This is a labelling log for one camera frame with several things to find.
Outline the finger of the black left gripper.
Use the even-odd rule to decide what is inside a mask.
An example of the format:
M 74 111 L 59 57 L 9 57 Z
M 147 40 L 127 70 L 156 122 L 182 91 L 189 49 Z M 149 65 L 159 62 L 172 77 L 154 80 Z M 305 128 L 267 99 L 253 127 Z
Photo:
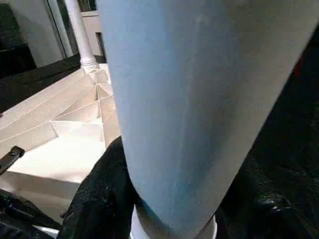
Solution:
M 0 160 L 0 175 L 3 175 L 18 159 L 23 157 L 25 150 L 14 146 L 11 150 Z

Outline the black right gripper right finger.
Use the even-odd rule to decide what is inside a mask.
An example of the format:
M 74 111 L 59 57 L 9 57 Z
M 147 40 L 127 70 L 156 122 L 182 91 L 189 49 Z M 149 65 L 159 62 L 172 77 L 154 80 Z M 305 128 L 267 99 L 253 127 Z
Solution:
M 215 216 L 219 239 L 317 239 L 319 194 L 300 171 L 248 155 Z

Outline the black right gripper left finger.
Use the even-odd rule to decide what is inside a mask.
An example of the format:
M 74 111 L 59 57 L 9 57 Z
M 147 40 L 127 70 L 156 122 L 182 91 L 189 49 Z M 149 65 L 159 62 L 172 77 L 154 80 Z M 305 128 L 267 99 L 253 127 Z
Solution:
M 61 239 L 128 239 L 138 195 L 121 137 L 110 143 L 64 213 Z

